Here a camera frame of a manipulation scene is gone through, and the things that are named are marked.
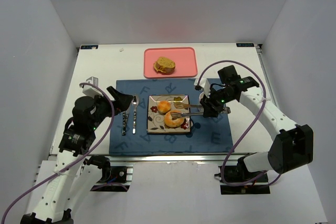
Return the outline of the small round bread roll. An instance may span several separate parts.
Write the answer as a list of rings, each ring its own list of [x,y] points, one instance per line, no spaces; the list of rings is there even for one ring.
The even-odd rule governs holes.
[[[166,114],[171,110],[171,103],[169,101],[160,101],[157,104],[157,109],[160,114]]]

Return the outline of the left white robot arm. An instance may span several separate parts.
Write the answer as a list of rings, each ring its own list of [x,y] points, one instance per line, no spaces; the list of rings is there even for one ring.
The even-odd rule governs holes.
[[[110,161],[102,155],[86,159],[97,144],[95,131],[105,118],[126,111],[133,96],[113,87],[104,93],[94,84],[82,83],[83,96],[78,98],[67,121],[51,179],[31,213],[21,223],[73,223],[75,211],[93,186],[108,180]]]

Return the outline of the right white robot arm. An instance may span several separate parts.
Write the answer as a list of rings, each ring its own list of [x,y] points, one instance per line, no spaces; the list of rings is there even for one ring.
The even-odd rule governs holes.
[[[205,118],[214,118],[227,112],[225,105],[238,101],[260,122],[272,139],[270,150],[254,153],[238,160],[238,170],[243,174],[273,170],[284,174],[313,161],[313,130],[308,125],[299,125],[270,100],[266,87],[256,73],[241,77],[231,61],[230,66],[218,71],[222,89],[209,88],[201,99]]]

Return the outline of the ring bagel bread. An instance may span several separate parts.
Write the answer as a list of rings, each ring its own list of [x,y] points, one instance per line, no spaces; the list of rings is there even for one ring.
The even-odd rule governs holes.
[[[181,114],[182,112],[179,110],[172,110],[167,112],[164,116],[164,124],[171,128],[180,127],[184,122],[183,117],[173,117],[172,114],[174,113]]]

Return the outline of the metal serving tongs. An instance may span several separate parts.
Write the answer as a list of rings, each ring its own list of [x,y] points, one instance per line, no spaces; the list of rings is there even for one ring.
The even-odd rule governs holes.
[[[182,102],[174,104],[177,111],[171,111],[172,119],[185,118],[189,116],[202,116],[204,118],[216,118],[220,114],[230,114],[231,109],[229,107],[222,107],[219,110],[215,110],[211,107],[203,108],[201,105],[192,105]]]

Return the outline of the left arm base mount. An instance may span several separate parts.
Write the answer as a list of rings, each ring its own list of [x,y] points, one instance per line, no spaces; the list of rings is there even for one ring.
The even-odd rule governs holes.
[[[91,172],[101,175],[101,178],[93,184],[90,191],[126,192],[131,183],[129,178],[131,173],[128,172],[130,168],[113,166],[109,158],[102,155],[93,155],[84,160],[80,169],[80,177]]]

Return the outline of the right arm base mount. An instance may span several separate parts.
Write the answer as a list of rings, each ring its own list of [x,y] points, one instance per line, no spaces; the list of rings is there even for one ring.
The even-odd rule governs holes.
[[[247,183],[242,186],[231,187],[223,182],[220,172],[221,166],[218,167],[219,173],[214,174],[214,178],[219,181],[220,194],[221,195],[267,195],[270,194],[270,188],[268,186],[268,176],[263,174],[257,180],[251,183]],[[242,183],[248,178],[243,178],[242,175],[238,173],[236,166],[226,166],[224,168],[225,180],[228,183]]]

